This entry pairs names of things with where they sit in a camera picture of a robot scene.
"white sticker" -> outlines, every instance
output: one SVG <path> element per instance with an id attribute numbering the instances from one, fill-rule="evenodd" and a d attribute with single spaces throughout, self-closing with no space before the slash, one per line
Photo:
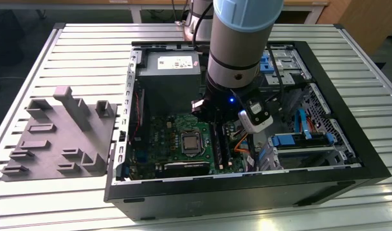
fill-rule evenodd
<path id="1" fill-rule="evenodd" d="M 110 3 L 127 3 L 127 0 L 109 0 Z"/>
<path id="2" fill-rule="evenodd" d="M 255 166 L 255 160 L 251 156 L 249 156 L 249 159 L 247 159 L 250 165 Z"/>
<path id="3" fill-rule="evenodd" d="M 262 111 L 261 103 L 255 103 L 251 107 L 254 114 L 258 114 Z"/>
<path id="4" fill-rule="evenodd" d="M 323 1 L 315 1 L 313 2 L 313 5 L 326 5 L 327 6 L 327 2 L 323 2 Z"/>
<path id="5" fill-rule="evenodd" d="M 193 69 L 191 56 L 162 56 L 158 59 L 158 69 Z"/>

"cpu socket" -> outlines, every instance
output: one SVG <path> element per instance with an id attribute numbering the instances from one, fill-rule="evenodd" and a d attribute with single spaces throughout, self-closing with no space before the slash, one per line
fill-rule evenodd
<path id="1" fill-rule="evenodd" d="M 194 157 L 202 152 L 201 131 L 182 133 L 182 153 Z"/>

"aluminum table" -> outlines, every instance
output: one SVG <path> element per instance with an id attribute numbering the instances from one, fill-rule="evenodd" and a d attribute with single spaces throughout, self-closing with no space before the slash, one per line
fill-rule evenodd
<path id="1" fill-rule="evenodd" d="M 0 126 L 0 170 L 30 118 L 25 107 L 31 98 L 55 105 L 55 87 L 71 85 L 87 103 L 123 104 L 131 42 L 138 40 L 183 40 L 183 29 L 173 24 L 54 29 Z M 392 84 L 347 31 L 333 25 L 275 25 L 271 40 L 309 42 L 392 173 Z M 0 180 L 0 229 L 392 230 L 392 177 L 322 205 L 143 222 L 103 202 L 106 178 Z"/>

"light blue robot arm cap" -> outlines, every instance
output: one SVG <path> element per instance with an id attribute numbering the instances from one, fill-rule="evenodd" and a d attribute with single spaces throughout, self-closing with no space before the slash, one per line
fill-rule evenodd
<path id="1" fill-rule="evenodd" d="M 273 25 L 283 6 L 283 0 L 214 0 L 219 20 L 231 29 L 246 33 Z"/>

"black cable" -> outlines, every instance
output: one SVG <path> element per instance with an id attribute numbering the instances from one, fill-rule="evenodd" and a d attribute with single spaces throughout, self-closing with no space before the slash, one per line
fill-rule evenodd
<path id="1" fill-rule="evenodd" d="M 178 17 L 177 17 L 177 9 L 175 9 L 175 3 L 174 3 L 174 0 L 173 0 L 173 7 L 174 7 L 175 21 L 178 21 Z"/>
<path id="2" fill-rule="evenodd" d="M 151 14 L 157 19 L 159 19 L 163 23 L 165 23 L 165 22 L 169 22 L 169 21 L 173 20 L 174 15 L 171 15 L 171 17 L 170 17 L 169 19 L 165 19 L 165 18 L 161 18 L 161 17 L 155 14 L 155 11 L 154 11 L 154 10 L 147 10 L 147 11 L 149 11 L 150 14 Z"/>
<path id="3" fill-rule="evenodd" d="M 254 134 L 250 134 L 247 137 L 249 147 L 250 147 L 250 155 L 254 157 L 254 171 L 258 170 L 258 163 L 259 163 L 259 155 L 255 151 L 255 141 L 254 141 Z"/>
<path id="4" fill-rule="evenodd" d="M 201 16 L 201 19 L 198 20 L 198 23 L 197 23 L 195 32 L 194 32 L 194 38 L 193 38 L 193 46 L 194 46 L 195 50 L 198 50 L 197 35 L 198 35 L 201 23 L 202 23 L 202 20 L 203 20 L 205 16 L 207 16 L 207 13 L 209 13 L 210 9 L 213 8 L 213 6 L 214 6 L 214 3 L 211 3 L 210 6 L 207 7 L 207 9 L 205 10 L 205 12 L 203 12 L 203 14 Z"/>
<path id="5" fill-rule="evenodd" d="M 11 10 L 3 10 L 5 12 L 2 12 L 0 16 L 6 15 L 7 13 L 11 12 Z"/>
<path id="6" fill-rule="evenodd" d="M 190 0 L 186 0 L 186 4 L 183 6 L 183 10 L 182 10 L 182 16 L 181 16 L 181 21 L 183 20 L 183 16 L 185 16 L 185 11 L 186 11 L 186 7 L 189 5 Z"/>
<path id="7" fill-rule="evenodd" d="M 274 69 L 275 69 L 277 77 L 278 77 L 278 80 L 279 80 L 279 86 L 281 86 L 281 103 L 283 103 L 285 96 L 286 96 L 286 88 L 285 88 L 285 83 L 283 83 L 282 76 L 281 76 L 279 69 L 278 69 L 278 65 L 277 65 L 274 51 L 273 51 L 273 48 L 271 48 L 271 45 L 270 44 L 267 44 L 267 50 L 269 50 L 269 54 L 271 55 Z"/>

